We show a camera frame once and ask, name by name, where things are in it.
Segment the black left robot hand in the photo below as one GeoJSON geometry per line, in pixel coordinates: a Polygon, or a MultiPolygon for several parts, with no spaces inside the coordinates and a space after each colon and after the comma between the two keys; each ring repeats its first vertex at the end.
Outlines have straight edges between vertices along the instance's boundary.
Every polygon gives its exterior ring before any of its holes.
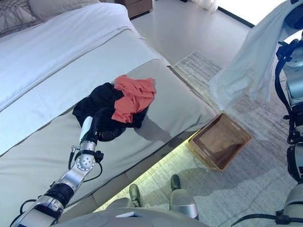
{"type": "Polygon", "coordinates": [[[108,142],[125,132],[126,127],[112,120],[113,110],[109,107],[97,111],[93,117],[88,116],[82,125],[80,142],[108,142]]]}

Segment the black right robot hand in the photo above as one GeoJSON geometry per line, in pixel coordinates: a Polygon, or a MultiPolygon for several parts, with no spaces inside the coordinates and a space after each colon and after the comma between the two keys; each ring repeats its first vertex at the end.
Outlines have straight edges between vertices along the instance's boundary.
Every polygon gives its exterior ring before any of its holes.
{"type": "Polygon", "coordinates": [[[286,15],[282,26],[282,41],[293,35],[299,37],[297,33],[303,30],[303,1],[286,0],[285,7],[286,15]]]}

